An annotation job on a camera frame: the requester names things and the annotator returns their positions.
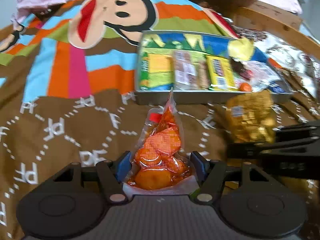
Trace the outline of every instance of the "monkey eye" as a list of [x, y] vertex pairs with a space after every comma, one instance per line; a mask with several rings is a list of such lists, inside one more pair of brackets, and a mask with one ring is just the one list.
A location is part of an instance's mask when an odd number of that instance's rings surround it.
[[119, 1], [119, 0], [116, 1], [116, 5], [118, 5], [118, 6], [125, 5], [126, 3], [127, 2], [125, 2], [125, 1]]
[[130, 14], [128, 14], [127, 12], [117, 12], [116, 15], [121, 18], [125, 18], [125, 17], [130, 16]]

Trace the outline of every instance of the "plastic snack bag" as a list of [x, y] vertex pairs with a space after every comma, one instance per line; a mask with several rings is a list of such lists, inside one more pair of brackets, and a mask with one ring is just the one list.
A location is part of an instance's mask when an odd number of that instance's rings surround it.
[[175, 89], [198, 90], [196, 66], [191, 61], [188, 51], [173, 51]]
[[234, 91], [233, 72], [228, 59], [207, 56], [207, 63], [211, 78], [211, 88], [220, 91]]
[[258, 61], [239, 61], [231, 59], [234, 71], [235, 86], [239, 89], [244, 82], [248, 83], [252, 92], [260, 92], [275, 81], [281, 80], [279, 75], [268, 65]]
[[[183, 143], [183, 129], [171, 91], [163, 113], [159, 108], [149, 110], [142, 134], [131, 153], [132, 170], [124, 183], [128, 197], [150, 193], [189, 194], [196, 190], [198, 184], [192, 165], [178, 154]], [[178, 185], [184, 180], [187, 185]]]
[[234, 142], [269, 142], [275, 139], [276, 121], [268, 90], [230, 98], [226, 117]]
[[169, 90], [174, 83], [172, 56], [144, 53], [142, 57], [140, 88], [142, 90]]

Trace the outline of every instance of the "metal tray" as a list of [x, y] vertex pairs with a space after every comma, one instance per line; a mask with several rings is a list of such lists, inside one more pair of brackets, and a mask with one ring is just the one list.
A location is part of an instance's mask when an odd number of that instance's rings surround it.
[[[207, 34], [207, 33], [197, 33], [197, 32], [185, 32], [185, 31], [145, 31], [143, 32], [141, 40], [143, 41], [146, 34], [164, 34], [164, 33], [181, 33], [181, 34], [196, 34], [196, 35], [206, 35], [212, 37], [218, 37], [226, 40], [235, 40], [234, 38], [229, 38], [225, 36]], [[159, 91], [148, 91], [141, 90], [139, 85], [140, 73], [141, 73], [141, 48], [139, 47], [137, 67], [135, 72], [135, 94], [136, 101], [138, 105], [161, 105], [164, 104], [169, 95], [169, 90], [159, 90]], [[267, 62], [267, 65], [276, 71], [276, 69]], [[280, 85], [281, 88], [286, 92], [286, 94], [276, 94], [272, 93], [272, 98], [275, 103], [284, 103], [292, 95], [292, 90], [289, 84], [280, 76], [281, 80], [276, 83]], [[207, 103], [225, 103], [229, 98], [236, 95], [241, 95], [247, 92], [241, 91], [213, 91], [213, 90], [174, 90], [174, 100], [177, 104], [188, 105], [188, 104], [207, 104]]]

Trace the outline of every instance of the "golden snack bag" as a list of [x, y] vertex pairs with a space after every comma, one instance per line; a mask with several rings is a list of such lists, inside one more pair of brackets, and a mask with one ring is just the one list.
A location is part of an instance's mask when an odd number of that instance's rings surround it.
[[268, 90], [246, 93], [227, 101], [226, 116], [234, 142], [270, 142], [275, 139], [276, 121]]

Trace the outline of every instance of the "clear plastic packaging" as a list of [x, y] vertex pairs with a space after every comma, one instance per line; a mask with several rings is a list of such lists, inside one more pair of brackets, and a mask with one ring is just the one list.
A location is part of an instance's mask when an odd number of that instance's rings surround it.
[[[183, 145], [183, 128], [171, 91], [163, 112], [159, 108], [152, 108], [148, 112], [141, 136], [131, 152], [132, 170], [126, 177], [124, 189], [139, 194], [143, 190], [160, 190], [163, 193], [172, 191], [172, 187], [181, 188], [177, 184], [194, 174], [190, 161], [178, 154]], [[187, 181], [192, 186], [182, 194], [189, 194], [197, 187], [195, 177]]]
[[235, 62], [237, 61], [235, 60], [231, 65], [234, 70], [234, 79], [237, 88], [239, 88], [242, 83], [248, 83], [252, 87], [252, 92], [260, 92], [275, 81], [281, 80], [274, 70], [262, 62], [238, 61], [241, 66], [236, 67]]
[[191, 54], [185, 50], [173, 51], [175, 89], [198, 90], [196, 66], [191, 60]]

